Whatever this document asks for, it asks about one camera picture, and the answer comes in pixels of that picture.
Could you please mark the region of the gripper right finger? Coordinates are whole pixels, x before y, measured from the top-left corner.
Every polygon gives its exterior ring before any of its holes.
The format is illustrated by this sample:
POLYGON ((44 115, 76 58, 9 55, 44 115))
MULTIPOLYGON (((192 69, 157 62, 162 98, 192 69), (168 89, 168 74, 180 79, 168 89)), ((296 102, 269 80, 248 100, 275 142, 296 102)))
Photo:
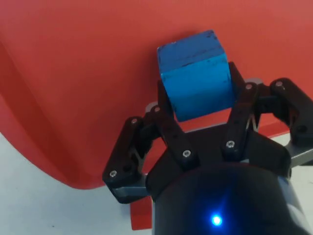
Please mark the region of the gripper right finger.
POLYGON ((231 109, 221 144, 224 158, 238 162, 248 152, 248 144, 269 148, 269 139, 258 133, 262 114, 273 114, 288 126, 290 142, 285 147, 291 167, 313 164, 313 101, 288 78, 270 85, 245 82, 233 62, 229 64, 235 103, 231 109))

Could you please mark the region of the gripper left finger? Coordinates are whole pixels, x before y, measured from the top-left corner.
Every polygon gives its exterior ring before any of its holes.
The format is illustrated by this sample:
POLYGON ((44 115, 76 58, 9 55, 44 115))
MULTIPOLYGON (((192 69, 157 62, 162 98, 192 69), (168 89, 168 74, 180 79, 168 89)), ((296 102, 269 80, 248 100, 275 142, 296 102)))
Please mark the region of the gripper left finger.
POLYGON ((125 121, 102 179, 121 204, 146 196, 156 200, 176 178, 199 164, 196 150, 174 119, 165 87, 158 81, 157 104, 144 117, 125 121), (149 173, 144 174, 146 156, 158 138, 166 149, 149 173))

